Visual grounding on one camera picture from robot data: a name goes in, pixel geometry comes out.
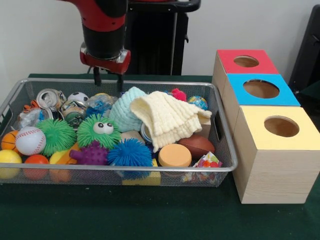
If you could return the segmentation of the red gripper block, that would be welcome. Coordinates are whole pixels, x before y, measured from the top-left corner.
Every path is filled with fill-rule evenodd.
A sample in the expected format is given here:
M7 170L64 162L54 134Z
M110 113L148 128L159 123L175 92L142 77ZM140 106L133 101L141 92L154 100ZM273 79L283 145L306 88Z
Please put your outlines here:
M80 50L80 61L89 67L93 68L94 84L98 87L101 86L102 80L100 75L100 68L105 69L111 73L117 74L117 92L121 93L124 89L124 76L127 71L130 61L131 52L124 49L121 54L112 59L95 58L87 53L86 49Z

